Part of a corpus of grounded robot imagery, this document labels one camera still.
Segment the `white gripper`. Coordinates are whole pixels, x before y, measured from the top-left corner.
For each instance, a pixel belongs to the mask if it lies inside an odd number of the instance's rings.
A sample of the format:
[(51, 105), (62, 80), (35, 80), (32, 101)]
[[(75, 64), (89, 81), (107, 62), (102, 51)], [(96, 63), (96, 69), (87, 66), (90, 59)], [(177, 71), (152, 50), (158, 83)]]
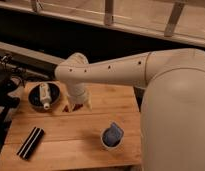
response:
[(89, 92), (84, 83), (67, 84), (67, 98), (69, 105), (67, 105), (68, 112), (73, 112), (76, 104), (84, 104), (84, 106), (91, 110), (92, 106), (89, 102)]

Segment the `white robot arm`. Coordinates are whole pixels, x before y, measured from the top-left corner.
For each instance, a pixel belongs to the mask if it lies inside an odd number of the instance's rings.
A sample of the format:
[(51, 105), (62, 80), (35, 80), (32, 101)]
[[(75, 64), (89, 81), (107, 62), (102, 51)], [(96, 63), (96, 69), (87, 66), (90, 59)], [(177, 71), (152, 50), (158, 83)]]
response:
[(142, 171), (205, 171), (205, 51), (161, 50), (90, 63), (74, 53), (58, 64), (69, 102), (89, 100), (87, 83), (144, 90)]

